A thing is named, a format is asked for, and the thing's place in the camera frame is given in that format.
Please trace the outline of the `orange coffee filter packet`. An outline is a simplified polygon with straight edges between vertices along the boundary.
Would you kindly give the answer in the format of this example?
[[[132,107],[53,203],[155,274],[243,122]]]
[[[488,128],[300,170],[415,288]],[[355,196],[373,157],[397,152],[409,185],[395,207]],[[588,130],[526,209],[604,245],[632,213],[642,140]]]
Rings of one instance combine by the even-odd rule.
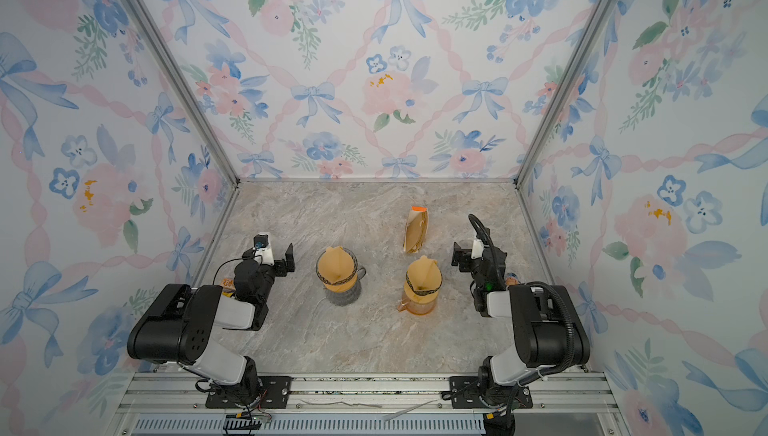
[[[413,206],[405,226],[403,250],[413,254],[421,250],[428,232],[429,214],[426,207]]]

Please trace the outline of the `orange glass carafe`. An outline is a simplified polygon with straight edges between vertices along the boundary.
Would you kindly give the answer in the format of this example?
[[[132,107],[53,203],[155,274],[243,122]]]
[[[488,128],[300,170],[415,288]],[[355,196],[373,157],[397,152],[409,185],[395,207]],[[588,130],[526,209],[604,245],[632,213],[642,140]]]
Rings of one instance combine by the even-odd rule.
[[[417,316],[427,315],[436,308],[438,295],[438,292],[434,292],[426,296],[421,296],[417,295],[409,288],[404,288],[397,310],[399,312],[407,311]]]

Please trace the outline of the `clear grey glass pitcher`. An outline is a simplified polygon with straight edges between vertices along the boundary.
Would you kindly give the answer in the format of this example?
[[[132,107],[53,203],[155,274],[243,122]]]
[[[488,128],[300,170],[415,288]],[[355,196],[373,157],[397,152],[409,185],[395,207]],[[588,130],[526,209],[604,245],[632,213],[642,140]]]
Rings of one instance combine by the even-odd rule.
[[[356,302],[362,294],[361,280],[366,276],[365,267],[359,267],[356,273],[334,284],[325,284],[325,295],[335,306],[343,307]]]

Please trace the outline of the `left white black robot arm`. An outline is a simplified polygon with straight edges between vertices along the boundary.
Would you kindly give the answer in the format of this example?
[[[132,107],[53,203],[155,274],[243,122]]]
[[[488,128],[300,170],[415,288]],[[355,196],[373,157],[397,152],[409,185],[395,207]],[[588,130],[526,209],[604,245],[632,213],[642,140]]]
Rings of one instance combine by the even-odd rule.
[[[261,376],[253,358],[227,349],[212,332],[262,329],[276,280],[296,270],[294,248],[276,259],[269,236],[258,234],[236,261],[233,296],[217,284],[165,286],[130,332],[127,352],[197,376],[195,387],[207,396],[208,409],[285,409],[292,378]]]

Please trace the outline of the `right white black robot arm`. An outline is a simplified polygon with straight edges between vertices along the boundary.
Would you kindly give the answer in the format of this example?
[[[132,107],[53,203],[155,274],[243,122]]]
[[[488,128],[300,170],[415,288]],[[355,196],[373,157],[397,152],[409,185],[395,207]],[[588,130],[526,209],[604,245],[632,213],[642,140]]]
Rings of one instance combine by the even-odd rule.
[[[476,240],[470,248],[455,243],[451,265],[472,276],[474,309],[483,317],[511,324],[512,342],[487,357],[476,381],[453,391],[471,403],[500,407],[509,401],[528,405],[528,386],[586,364],[589,338],[568,291],[544,282],[508,285],[501,279],[505,253]]]

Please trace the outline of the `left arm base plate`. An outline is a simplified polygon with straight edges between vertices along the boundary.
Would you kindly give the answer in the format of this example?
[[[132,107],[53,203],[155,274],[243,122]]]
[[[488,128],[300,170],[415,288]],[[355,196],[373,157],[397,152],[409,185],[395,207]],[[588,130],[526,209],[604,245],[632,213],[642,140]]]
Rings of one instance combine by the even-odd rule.
[[[209,391],[207,409],[286,409],[293,378],[260,376],[231,386],[214,386]]]

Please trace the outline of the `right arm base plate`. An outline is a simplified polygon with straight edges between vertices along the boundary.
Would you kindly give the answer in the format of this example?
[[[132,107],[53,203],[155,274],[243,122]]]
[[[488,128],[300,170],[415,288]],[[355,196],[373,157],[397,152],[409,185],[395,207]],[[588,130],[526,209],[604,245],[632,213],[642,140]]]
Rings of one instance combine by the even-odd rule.
[[[503,409],[508,403],[512,409],[532,409],[533,401],[527,388],[480,383],[477,376],[450,376],[449,389],[441,393],[453,409]]]

